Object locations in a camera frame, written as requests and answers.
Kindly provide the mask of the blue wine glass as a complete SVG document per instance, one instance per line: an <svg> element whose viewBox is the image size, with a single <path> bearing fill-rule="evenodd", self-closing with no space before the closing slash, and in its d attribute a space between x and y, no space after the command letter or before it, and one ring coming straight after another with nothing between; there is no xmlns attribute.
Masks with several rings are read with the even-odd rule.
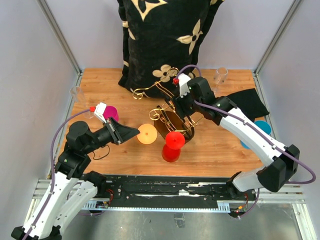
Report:
<svg viewBox="0 0 320 240"><path fill-rule="evenodd" d="M256 120L253 122L257 127L264 131L267 135L270 135L272 132L271 126L264 120Z"/></svg>

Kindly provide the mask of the red wine glass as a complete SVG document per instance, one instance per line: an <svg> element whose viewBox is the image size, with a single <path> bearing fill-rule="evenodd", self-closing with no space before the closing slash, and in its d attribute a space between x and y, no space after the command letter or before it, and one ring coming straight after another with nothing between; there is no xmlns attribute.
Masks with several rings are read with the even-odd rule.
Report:
<svg viewBox="0 0 320 240"><path fill-rule="evenodd" d="M185 145L182 133L172 131L165 136L165 145L162 148L162 158L169 163L177 161L181 155L181 148Z"/></svg>

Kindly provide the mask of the clear wine glass front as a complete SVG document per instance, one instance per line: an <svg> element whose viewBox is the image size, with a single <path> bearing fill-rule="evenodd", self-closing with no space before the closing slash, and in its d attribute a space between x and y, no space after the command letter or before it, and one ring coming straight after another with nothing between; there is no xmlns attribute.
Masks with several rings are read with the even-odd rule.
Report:
<svg viewBox="0 0 320 240"><path fill-rule="evenodd" d="M80 86L74 86L70 89L70 94L72 96L72 99L75 103L75 106L77 107L78 112L84 112L82 115L86 119L92 119L94 117L94 113L90 110L90 106L87 103L84 91Z"/></svg>

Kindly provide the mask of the black floral patterned pillow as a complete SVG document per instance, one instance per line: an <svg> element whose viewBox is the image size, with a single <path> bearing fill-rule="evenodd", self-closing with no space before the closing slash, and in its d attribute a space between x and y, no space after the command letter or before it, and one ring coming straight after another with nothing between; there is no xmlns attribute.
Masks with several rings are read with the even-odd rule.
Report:
<svg viewBox="0 0 320 240"><path fill-rule="evenodd" d="M174 75L198 63L221 0L120 0L123 69L118 84L163 98L154 82L173 92Z"/></svg>

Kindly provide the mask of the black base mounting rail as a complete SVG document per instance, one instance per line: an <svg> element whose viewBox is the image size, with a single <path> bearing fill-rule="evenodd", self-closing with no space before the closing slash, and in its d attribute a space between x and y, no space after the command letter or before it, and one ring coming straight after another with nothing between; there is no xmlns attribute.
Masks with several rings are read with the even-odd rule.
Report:
<svg viewBox="0 0 320 240"><path fill-rule="evenodd" d="M80 180L98 185L93 211L209 211L233 212L223 202L245 206L256 200L253 188L234 193L227 178L146 175L102 175L94 171Z"/></svg>

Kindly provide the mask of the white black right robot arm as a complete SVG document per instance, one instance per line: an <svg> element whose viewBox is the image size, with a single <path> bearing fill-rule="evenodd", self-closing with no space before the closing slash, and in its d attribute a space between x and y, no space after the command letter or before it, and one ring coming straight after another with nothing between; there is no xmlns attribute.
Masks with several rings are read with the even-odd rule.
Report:
<svg viewBox="0 0 320 240"><path fill-rule="evenodd" d="M215 97L205 78L190 78L182 73L174 78L173 83L178 93L171 101L180 118L195 112L202 114L244 142L263 163L263 167L239 171L227 181L226 193L230 199L238 200L251 189L265 188L276 193L296 173L300 150L266 134L228 97Z"/></svg>

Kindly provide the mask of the aluminium frame post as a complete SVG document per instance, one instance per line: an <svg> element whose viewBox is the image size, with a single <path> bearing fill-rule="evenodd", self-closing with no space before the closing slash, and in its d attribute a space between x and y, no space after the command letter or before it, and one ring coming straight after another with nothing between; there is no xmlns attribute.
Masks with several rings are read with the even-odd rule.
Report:
<svg viewBox="0 0 320 240"><path fill-rule="evenodd" d="M67 40L49 6L46 0L36 0L39 7L41 8L44 16L46 17L53 33L55 34L57 40L59 41L64 53L66 54L69 62L71 63L74 71L77 73L78 76L82 74L82 69L80 68L80 65L78 64L69 44L67 43Z"/></svg>
<svg viewBox="0 0 320 240"><path fill-rule="evenodd" d="M304 0L293 0L290 7L288 8L283 20L281 21L279 27L277 28L274 36L272 37L268 47L266 48L264 54L262 55L259 63L257 64L256 68L254 69L254 75L258 75L266 62L268 61L270 55L275 50L278 42L280 41L281 37L285 33L286 29L288 28L289 24L291 23L292 19L294 18L295 14L297 13L299 7L304 2Z"/></svg>

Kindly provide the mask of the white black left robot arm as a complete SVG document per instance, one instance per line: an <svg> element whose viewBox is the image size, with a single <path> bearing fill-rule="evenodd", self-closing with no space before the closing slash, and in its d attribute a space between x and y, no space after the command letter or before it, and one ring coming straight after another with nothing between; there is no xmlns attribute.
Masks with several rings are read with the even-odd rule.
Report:
<svg viewBox="0 0 320 240"><path fill-rule="evenodd" d="M15 227L15 240L60 240L71 221L93 197L107 193L107 179L91 171L84 173L91 162L89 153L108 144L120 145L140 131L109 118L103 127L92 132L84 121L69 127L62 154L54 167L51 183L33 215L23 226Z"/></svg>

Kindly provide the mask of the right aluminium frame post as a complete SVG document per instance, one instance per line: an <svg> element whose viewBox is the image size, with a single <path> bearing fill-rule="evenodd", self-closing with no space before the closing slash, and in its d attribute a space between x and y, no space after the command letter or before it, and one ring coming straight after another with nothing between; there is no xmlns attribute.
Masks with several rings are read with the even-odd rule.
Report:
<svg viewBox="0 0 320 240"><path fill-rule="evenodd" d="M277 28L274 36L272 37L268 47L266 48L264 54L262 55L259 63L257 64L256 68L254 69L254 75L258 75L266 62L268 61L270 55L275 50L278 42L280 41L281 37L285 33L286 29L288 28L289 24L291 23L292 19L294 18L295 14L297 13L299 7L304 2L304 0L293 0L290 7L288 8L283 20L281 21L279 27Z"/></svg>

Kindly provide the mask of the clear wine glass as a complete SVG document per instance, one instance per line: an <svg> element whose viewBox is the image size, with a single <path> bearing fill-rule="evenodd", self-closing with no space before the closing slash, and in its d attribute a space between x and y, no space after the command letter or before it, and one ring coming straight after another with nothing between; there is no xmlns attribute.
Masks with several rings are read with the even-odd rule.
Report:
<svg viewBox="0 0 320 240"><path fill-rule="evenodd" d="M74 86L70 89L70 94L72 96L72 99L75 103L75 106L77 107L78 112L84 112L82 115L86 119L92 119L94 117L94 113L90 110L90 106L87 103L84 91L80 86Z"/></svg>
<svg viewBox="0 0 320 240"><path fill-rule="evenodd" d="M216 95L219 91L220 85L225 82L228 76L228 69L225 67L217 68L213 77L213 92Z"/></svg>

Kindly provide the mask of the gold wire wine glass rack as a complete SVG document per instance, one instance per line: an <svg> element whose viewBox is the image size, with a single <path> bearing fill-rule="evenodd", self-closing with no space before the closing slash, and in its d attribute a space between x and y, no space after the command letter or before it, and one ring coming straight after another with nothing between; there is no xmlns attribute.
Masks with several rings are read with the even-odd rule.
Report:
<svg viewBox="0 0 320 240"><path fill-rule="evenodd" d="M164 64L160 69L152 72L153 76L159 80L146 88L137 88L132 91L132 96L136 100L146 96L146 91L156 87L164 95L164 104L157 105L156 108L149 112L149 118L153 121L153 125L160 135L165 138L170 132L179 132L183 135L186 142L189 142L195 136L195 127L198 125L190 116L180 117L176 107L174 106L174 93L165 88L162 84L172 81L175 87L178 87L179 69Z"/></svg>

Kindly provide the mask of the magenta wine glass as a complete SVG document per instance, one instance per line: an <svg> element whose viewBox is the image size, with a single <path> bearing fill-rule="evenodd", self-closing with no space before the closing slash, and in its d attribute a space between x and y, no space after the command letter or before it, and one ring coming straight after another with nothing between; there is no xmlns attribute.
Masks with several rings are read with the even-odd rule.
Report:
<svg viewBox="0 0 320 240"><path fill-rule="evenodd" d="M113 118L118 122L119 121L118 110L114 106L108 105L103 112L103 117L105 119Z"/></svg>

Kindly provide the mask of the orange wine glass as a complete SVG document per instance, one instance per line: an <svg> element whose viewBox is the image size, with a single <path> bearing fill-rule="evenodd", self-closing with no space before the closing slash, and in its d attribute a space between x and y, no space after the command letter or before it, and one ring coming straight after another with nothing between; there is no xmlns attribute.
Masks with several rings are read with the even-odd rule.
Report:
<svg viewBox="0 0 320 240"><path fill-rule="evenodd" d="M144 145L150 145L157 139L158 132L156 128L149 123L142 124L138 130L140 133L137 135L137 139Z"/></svg>

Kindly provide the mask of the black folded cloth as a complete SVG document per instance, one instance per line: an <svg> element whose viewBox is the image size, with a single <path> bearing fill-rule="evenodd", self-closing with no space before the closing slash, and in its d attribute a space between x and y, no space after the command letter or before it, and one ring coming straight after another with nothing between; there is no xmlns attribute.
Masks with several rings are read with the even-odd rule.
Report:
<svg viewBox="0 0 320 240"><path fill-rule="evenodd" d="M255 88L231 93L227 96L250 120L262 118L270 114L258 96Z"/></svg>

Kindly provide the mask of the left aluminium frame post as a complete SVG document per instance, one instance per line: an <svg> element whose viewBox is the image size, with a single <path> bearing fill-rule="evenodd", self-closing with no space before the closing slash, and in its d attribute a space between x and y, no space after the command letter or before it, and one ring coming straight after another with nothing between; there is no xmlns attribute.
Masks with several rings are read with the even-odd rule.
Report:
<svg viewBox="0 0 320 240"><path fill-rule="evenodd" d="M78 76L82 74L82 69L80 68L80 65L78 64L69 44L67 43L67 40L49 6L46 0L36 0L39 7L41 8L44 16L46 17L53 33L55 34L57 40L59 41L64 53L66 54L69 62L71 63L74 71L77 73Z"/></svg>

